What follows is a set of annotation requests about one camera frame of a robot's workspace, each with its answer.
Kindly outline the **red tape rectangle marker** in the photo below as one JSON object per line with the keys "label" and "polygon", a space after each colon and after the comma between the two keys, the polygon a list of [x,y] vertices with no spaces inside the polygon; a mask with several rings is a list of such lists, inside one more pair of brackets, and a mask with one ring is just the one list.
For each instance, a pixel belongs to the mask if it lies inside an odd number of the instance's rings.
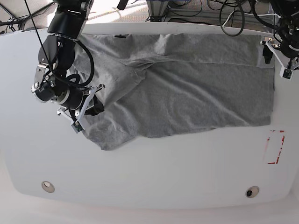
{"label": "red tape rectangle marker", "polygon": [[266,142],[266,151],[264,156],[264,162],[269,165],[278,164],[284,141],[284,130],[271,130]]}

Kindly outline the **left table grommet hole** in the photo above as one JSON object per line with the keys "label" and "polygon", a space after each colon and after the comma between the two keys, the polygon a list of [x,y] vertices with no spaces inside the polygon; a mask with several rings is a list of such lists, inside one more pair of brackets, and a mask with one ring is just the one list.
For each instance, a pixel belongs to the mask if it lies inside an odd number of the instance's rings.
{"label": "left table grommet hole", "polygon": [[54,185],[48,181],[43,181],[41,183],[41,186],[42,186],[42,189],[44,191],[46,191],[47,193],[54,193],[54,191],[55,191]]}

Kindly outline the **table grommet hole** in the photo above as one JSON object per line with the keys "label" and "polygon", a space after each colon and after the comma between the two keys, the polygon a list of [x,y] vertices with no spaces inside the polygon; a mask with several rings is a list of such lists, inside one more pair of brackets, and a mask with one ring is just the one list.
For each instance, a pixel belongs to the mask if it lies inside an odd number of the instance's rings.
{"label": "table grommet hole", "polygon": [[44,191],[46,191],[47,193],[54,193],[54,191],[55,191],[54,185],[48,181],[43,181],[41,183],[41,186],[42,186],[42,189]]}
{"label": "table grommet hole", "polygon": [[259,194],[259,191],[260,189],[258,186],[252,186],[246,190],[245,195],[247,198],[254,198]]}

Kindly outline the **grey T-shirt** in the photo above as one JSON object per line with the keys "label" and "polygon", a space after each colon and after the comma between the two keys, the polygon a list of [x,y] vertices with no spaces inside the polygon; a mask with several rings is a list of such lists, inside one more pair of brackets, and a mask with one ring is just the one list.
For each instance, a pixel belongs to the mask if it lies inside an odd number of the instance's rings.
{"label": "grey T-shirt", "polygon": [[135,137],[162,138],[223,127],[267,126],[274,65],[262,35],[167,34],[81,36],[103,84],[104,112],[87,115],[83,135],[101,150]]}

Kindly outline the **right table grommet hole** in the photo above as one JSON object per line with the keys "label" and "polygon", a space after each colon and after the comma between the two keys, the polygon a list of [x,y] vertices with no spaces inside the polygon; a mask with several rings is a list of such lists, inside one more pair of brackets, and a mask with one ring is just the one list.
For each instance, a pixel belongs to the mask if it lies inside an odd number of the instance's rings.
{"label": "right table grommet hole", "polygon": [[247,198],[254,198],[259,194],[259,191],[260,189],[258,186],[252,186],[246,190],[245,195]]}

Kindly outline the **black tripod legs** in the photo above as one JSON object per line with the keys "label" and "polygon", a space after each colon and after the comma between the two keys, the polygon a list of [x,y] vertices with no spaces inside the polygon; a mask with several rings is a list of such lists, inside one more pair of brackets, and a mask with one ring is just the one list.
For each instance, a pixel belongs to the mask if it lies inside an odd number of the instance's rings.
{"label": "black tripod legs", "polygon": [[0,31],[47,28],[56,9],[57,4],[52,0],[0,0]]}

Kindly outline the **aluminium frame stand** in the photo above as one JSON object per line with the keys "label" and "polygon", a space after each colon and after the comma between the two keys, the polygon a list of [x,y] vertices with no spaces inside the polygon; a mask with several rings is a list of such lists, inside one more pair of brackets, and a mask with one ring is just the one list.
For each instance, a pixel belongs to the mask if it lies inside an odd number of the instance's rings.
{"label": "aluminium frame stand", "polygon": [[150,22],[168,22],[171,18],[170,0],[147,0]]}

